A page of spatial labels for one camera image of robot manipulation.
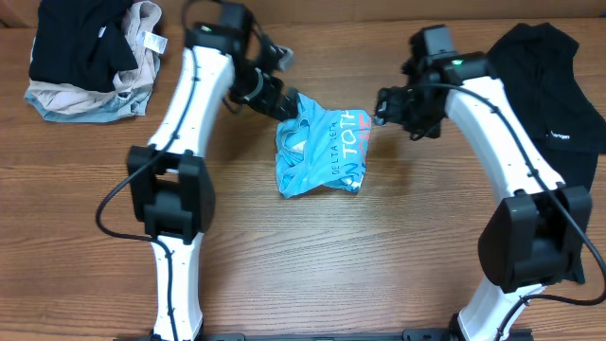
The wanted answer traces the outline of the light blue printed t-shirt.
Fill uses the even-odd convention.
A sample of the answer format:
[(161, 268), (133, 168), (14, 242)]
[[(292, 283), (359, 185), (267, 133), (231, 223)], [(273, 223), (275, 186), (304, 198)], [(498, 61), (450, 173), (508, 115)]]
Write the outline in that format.
[(303, 94), (298, 116), (276, 129), (276, 184), (286, 198), (327, 187), (356, 193), (366, 174), (371, 118), (364, 110), (327, 110)]

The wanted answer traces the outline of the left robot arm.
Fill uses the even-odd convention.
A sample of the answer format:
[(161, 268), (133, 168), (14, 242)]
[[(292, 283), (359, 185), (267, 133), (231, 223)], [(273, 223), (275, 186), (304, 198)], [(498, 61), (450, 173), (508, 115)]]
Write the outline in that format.
[(216, 117), (226, 99), (278, 121), (298, 114), (297, 92), (274, 72), (293, 51), (262, 33), (243, 4), (222, 2), (216, 24), (185, 27), (182, 71), (169, 109), (145, 147), (127, 157), (135, 218), (152, 245), (157, 317), (151, 340), (201, 340), (199, 262), (215, 211), (205, 164)]

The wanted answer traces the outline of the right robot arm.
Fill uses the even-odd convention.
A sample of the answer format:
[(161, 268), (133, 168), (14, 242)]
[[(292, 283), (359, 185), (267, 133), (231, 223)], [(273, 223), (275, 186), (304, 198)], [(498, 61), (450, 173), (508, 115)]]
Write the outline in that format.
[(403, 87), (380, 90), (377, 124), (396, 123), (412, 140), (437, 138), (444, 119), (466, 136), (488, 176), (496, 209), (477, 244), (482, 280), (444, 329), (407, 329), (406, 340), (528, 340), (513, 325), (546, 288), (561, 282), (591, 247), (592, 200), (570, 187), (537, 151), (485, 54), (455, 50), (445, 26), (410, 39)]

